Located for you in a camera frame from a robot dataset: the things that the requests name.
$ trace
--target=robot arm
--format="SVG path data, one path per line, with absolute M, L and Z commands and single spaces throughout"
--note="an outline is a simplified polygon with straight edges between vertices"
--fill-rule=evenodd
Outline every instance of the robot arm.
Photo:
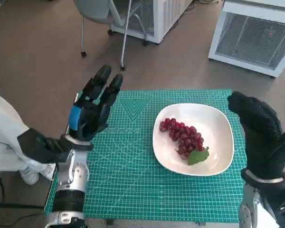
M 87 228 L 83 206 L 89 170 L 87 153 L 93 149 L 91 140 L 107 127 L 110 107 L 116 100 L 123 82 L 118 74 L 104 90 L 98 104 L 94 101 L 107 83 L 111 68 L 103 66 L 75 100 L 65 134 L 59 140 L 47 138 L 35 129 L 18 137 L 23 153 L 40 162 L 56 163 L 58 183 L 52 212 L 46 228 Z

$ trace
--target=table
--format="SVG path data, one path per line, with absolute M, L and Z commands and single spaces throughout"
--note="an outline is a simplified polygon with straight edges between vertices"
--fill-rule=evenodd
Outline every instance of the table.
M 109 128 L 93 139 L 87 218 L 238 222 L 246 166 L 245 143 L 236 114 L 228 110 L 230 90 L 121 91 Z M 232 127 L 235 154 L 222 174 L 191 177 L 162 167 L 152 150 L 153 124 L 160 110 L 175 103 L 198 103 L 221 110 Z M 46 213 L 51 211 L 55 180 Z

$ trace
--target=person's leg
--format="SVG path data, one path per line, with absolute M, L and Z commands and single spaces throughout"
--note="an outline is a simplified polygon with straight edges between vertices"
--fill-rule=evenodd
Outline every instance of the person's leg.
M 35 172 L 41 172 L 51 179 L 55 165 L 41 164 L 25 156 L 20 148 L 17 137 L 29 128 L 22 122 L 16 110 L 0 97 L 0 143 L 9 145 L 14 152 Z
M 0 143 L 1 171 L 19 171 L 22 179 L 28 185 L 35 184 L 39 179 L 39 174 L 34 172 L 10 146 L 3 143 Z

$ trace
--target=white sneaker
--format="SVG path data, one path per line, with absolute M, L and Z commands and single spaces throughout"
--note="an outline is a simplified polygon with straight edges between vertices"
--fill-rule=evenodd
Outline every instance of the white sneaker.
M 36 184 L 39 180 L 39 173 L 33 171 L 30 167 L 27 167 L 24 170 L 19 170 L 19 172 L 24 182 L 28 185 Z
M 56 164 L 47 164 L 47 167 L 40 173 L 42 176 L 52 181 L 55 168 L 56 168 Z

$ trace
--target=grape bunch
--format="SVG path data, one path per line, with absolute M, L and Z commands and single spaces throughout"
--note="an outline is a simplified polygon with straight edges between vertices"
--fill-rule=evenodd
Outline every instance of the grape bunch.
M 186 126 L 183 122 L 177 122 L 175 118 L 166 118 L 165 121 L 160 123 L 160 131 L 169 131 L 170 138 L 179 143 L 177 153 L 184 160 L 193 151 L 205 150 L 203 147 L 204 139 L 194 126 Z

